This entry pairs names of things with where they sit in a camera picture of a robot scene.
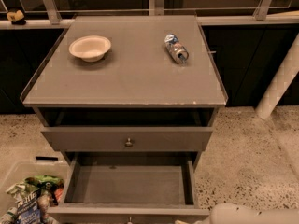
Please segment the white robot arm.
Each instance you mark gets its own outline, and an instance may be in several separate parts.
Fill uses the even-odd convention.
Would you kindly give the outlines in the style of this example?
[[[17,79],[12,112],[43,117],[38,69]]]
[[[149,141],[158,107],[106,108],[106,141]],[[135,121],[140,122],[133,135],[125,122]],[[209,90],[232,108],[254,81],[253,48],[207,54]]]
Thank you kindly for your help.
[[[287,55],[258,104],[257,114],[268,118],[284,92],[299,72],[299,35],[294,39]],[[272,209],[258,211],[244,205],[220,203],[204,220],[193,223],[176,220],[175,224],[299,224],[299,209]]]

